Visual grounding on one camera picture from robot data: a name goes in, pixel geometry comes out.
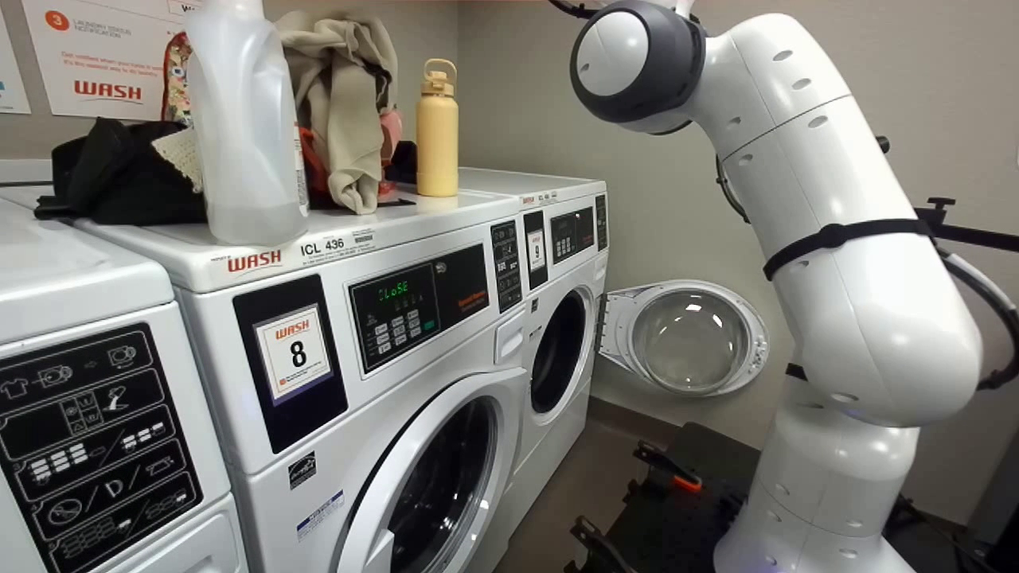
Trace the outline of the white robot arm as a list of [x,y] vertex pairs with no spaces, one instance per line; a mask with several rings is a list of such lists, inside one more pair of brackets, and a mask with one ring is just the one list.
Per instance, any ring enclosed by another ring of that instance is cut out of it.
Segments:
[[974,397],[982,330],[815,35],[786,11],[711,35],[691,2],[596,10],[571,82],[607,125],[707,132],[797,339],[715,568],[911,573],[887,522],[919,429]]

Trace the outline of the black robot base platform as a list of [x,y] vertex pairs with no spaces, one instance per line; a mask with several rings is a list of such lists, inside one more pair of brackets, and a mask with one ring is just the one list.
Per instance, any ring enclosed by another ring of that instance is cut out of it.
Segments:
[[611,524],[585,515],[571,524],[581,556],[563,573],[715,573],[715,548],[750,495],[757,451],[700,423],[676,429],[661,451],[700,473],[703,493],[676,490],[646,463]]

